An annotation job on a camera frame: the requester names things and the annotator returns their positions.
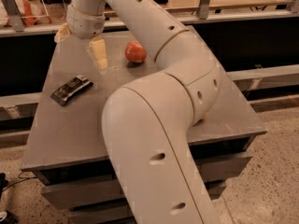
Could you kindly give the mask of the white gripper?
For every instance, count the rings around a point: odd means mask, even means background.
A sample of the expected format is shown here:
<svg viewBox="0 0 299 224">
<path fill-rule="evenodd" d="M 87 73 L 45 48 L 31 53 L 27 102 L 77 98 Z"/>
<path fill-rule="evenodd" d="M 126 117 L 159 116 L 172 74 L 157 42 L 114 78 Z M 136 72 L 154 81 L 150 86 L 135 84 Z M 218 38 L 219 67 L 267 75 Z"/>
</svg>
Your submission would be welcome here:
<svg viewBox="0 0 299 224">
<path fill-rule="evenodd" d="M 93 38 L 90 50 L 95 64 L 100 71 L 107 69 L 107 51 L 105 40 L 100 35 L 104 30 L 105 16 L 89 15 L 76 9 L 73 5 L 67 7 L 66 23 L 64 23 L 54 37 L 56 43 L 64 41 L 70 32 L 81 39 Z"/>
</svg>

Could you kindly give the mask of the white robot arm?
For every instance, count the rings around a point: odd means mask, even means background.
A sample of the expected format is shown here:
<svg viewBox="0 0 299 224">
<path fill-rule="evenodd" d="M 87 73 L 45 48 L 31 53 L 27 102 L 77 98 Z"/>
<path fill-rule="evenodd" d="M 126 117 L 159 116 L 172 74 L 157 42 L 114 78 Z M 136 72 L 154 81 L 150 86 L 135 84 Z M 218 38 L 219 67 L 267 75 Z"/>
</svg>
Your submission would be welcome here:
<svg viewBox="0 0 299 224">
<path fill-rule="evenodd" d="M 114 91 L 102 113 L 107 153 L 137 224 L 220 224 L 187 142 L 217 100 L 220 63 L 153 0 L 71 0 L 57 36 L 97 39 L 106 7 L 160 69 Z"/>
</svg>

